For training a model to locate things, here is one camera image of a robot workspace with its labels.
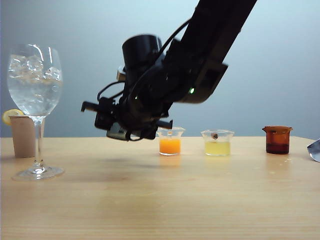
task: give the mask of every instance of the gray wall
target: gray wall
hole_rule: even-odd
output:
[[[122,43],[137,34],[162,42],[186,19],[197,0],[2,0],[1,113],[15,108],[6,84],[10,44],[48,44],[60,53],[64,91],[46,119],[46,137],[105,136],[82,101],[115,80]],[[263,136],[265,125],[287,125],[292,135],[320,138],[320,1],[258,0],[229,51],[229,68],[201,104],[170,109],[184,136],[205,129]],[[108,93],[120,90],[114,87]],[[1,136],[11,135],[1,123]]]

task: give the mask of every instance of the wine glass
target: wine glass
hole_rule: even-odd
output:
[[[18,44],[8,61],[7,85],[12,100],[28,115],[35,129],[35,159],[32,166],[12,178],[29,181],[50,178],[64,172],[47,166],[42,158],[43,120],[56,107],[63,87],[58,52],[50,46]]]

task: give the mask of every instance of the yellow liquid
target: yellow liquid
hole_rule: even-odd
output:
[[[230,154],[230,142],[207,141],[204,145],[205,154],[213,156],[225,156]]]

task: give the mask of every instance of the lemon slice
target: lemon slice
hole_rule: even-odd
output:
[[[5,111],[2,114],[2,121],[7,124],[7,125],[11,125],[11,121],[10,121],[10,117],[9,116],[22,116],[24,115],[24,113],[19,110],[19,109],[10,109]]]

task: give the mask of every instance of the brown glass jar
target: brown glass jar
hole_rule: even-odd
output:
[[[289,126],[265,126],[265,150],[269,154],[288,154],[290,144],[290,131],[293,130]]]

